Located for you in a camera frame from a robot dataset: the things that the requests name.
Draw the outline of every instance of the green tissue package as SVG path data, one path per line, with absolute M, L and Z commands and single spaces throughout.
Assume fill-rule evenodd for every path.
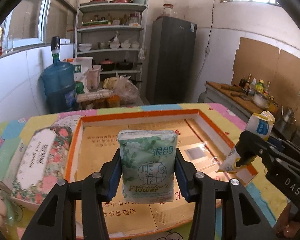
M 123 130 L 118 135 L 122 194 L 127 202 L 173 201 L 178 137 L 172 130 Z

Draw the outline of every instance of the refrigerator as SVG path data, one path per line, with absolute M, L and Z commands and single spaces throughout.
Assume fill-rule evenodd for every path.
M 153 22 L 146 87 L 150 104 L 184 102 L 196 32 L 196 24 L 173 17 Z

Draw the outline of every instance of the teapot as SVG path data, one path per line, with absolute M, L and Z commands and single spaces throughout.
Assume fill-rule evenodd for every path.
M 296 122 L 296 118 L 294 117 L 294 112 L 291 107 L 288 107 L 287 111 L 283 113 L 283 106 L 281 110 L 282 119 L 288 124 L 294 124 Z

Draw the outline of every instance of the metal shelf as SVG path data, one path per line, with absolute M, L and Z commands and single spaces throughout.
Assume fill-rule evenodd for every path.
M 96 3 L 80 6 L 83 13 L 96 11 L 134 11 L 143 12 L 147 8 L 144 4 L 138 3 Z
M 107 31 L 107 30 L 135 30 L 135 31 L 141 31 L 144 28 L 141 26 L 135 27 L 135 26 L 128 26 L 128 25 L 97 25 L 97 26 L 89 26 L 89 27 L 83 27 L 78 29 L 79 33 L 88 33 L 88 32 L 95 32 L 95 31 Z
M 112 71 L 101 71 L 100 75 L 105 75 L 105 74 L 126 74 L 126 73 L 140 73 L 140 70 L 137 69 L 132 69 L 132 70 L 112 70 Z
M 89 50 L 87 52 L 77 52 L 77 55 L 81 54 L 90 54 L 90 53 L 97 53 L 97 52 L 111 52 L 111 51 L 139 51 L 140 49 L 95 49 Z

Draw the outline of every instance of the pink basket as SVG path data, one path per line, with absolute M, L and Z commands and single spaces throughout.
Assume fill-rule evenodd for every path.
M 94 65 L 92 68 L 87 74 L 87 88 L 89 90 L 97 89 L 100 84 L 101 65 Z

